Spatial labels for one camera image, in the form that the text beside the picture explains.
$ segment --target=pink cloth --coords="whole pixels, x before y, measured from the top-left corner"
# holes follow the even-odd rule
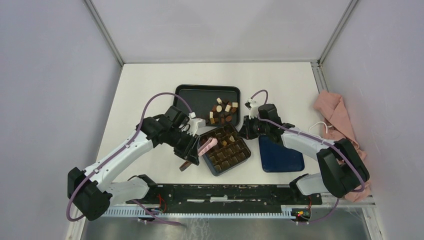
[[[337,93],[330,93],[323,90],[313,104],[313,108],[318,110],[325,118],[324,122],[329,126],[328,133],[324,126],[322,137],[338,141],[343,138],[349,139],[355,147],[360,159],[364,161],[367,153],[359,148],[359,144],[355,139],[354,130],[352,129],[351,120],[349,119],[348,111],[346,110],[343,97]],[[370,181],[365,183],[363,192],[349,192],[344,196],[347,200],[358,202],[366,198],[370,194]]]

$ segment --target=gray wall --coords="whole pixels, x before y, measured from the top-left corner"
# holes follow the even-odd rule
[[[0,62],[0,239],[62,239],[120,67],[81,0],[1,1]]]
[[[349,0],[93,0],[133,62],[318,59]]]
[[[423,239],[424,1],[360,1],[323,66],[368,153],[387,239]]]

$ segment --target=dark gray tray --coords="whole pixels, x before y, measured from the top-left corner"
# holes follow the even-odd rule
[[[230,102],[238,103],[235,114],[232,115],[231,124],[237,126],[240,123],[240,90],[235,86],[210,86],[210,85],[179,85],[175,94],[181,96],[190,105],[196,117],[209,119],[209,112],[217,105],[217,98],[228,99]],[[173,105],[188,114],[183,102],[174,98]],[[208,126],[222,126],[221,123],[208,124]]]

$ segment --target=metal frame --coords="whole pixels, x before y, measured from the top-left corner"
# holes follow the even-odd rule
[[[359,2],[359,0],[350,0],[349,4],[347,5],[346,10],[344,11],[343,15],[341,16],[340,21],[338,21],[337,26],[335,27],[330,39],[328,40],[327,45],[324,48],[324,51],[322,51],[322,54],[319,57],[318,63],[319,63],[320,66],[326,60],[327,55],[329,54],[331,48],[333,47],[336,39],[339,37],[342,29],[345,27],[349,17],[351,16],[351,13],[354,11],[358,2]]]
[[[313,76],[315,77],[316,87],[318,92],[321,93],[322,90],[329,90],[326,79],[324,78],[323,69],[320,66],[318,61],[311,62],[310,66],[312,67]]]
[[[106,41],[107,45],[109,46],[110,50],[112,51],[113,55],[115,56],[116,61],[121,66],[121,68],[124,66],[124,60],[122,59],[121,54],[119,53],[117,46],[115,45],[114,41],[112,40],[111,35],[109,34],[108,30],[106,29],[105,23],[102,21],[102,18],[99,15],[99,12],[97,11],[96,7],[94,6],[94,3],[92,0],[83,0],[88,12],[91,14],[95,24],[97,25],[98,29],[100,30],[100,33],[103,35],[104,40]]]

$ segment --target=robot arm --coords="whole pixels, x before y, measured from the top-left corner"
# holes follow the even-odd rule
[[[349,140],[344,138],[333,141],[314,137],[290,123],[282,123],[274,104],[259,105],[250,98],[245,105],[250,109],[250,114],[244,116],[240,130],[242,138],[255,139],[266,135],[274,143],[318,161],[320,173],[303,175],[294,180],[302,195],[330,192],[341,198],[361,185],[348,164],[339,164],[338,160],[342,160],[342,157],[334,148],[348,159],[364,182],[370,178],[367,168]]]
[[[68,198],[71,198],[77,186],[91,175],[73,199],[74,205],[88,220],[97,219],[109,206],[145,197],[151,181],[148,177],[134,177],[129,181],[117,183],[112,181],[141,155],[159,144],[170,145],[175,155],[191,164],[199,165],[197,152],[199,136],[196,135],[196,131],[206,125],[205,121],[196,118],[194,113],[188,116],[174,106],[171,106],[165,114],[155,118],[145,118],[137,135],[137,131],[133,131],[123,143],[102,160],[86,167],[83,171],[75,167],[68,173]],[[185,127],[180,127],[185,121],[189,126],[187,131],[184,131]]]

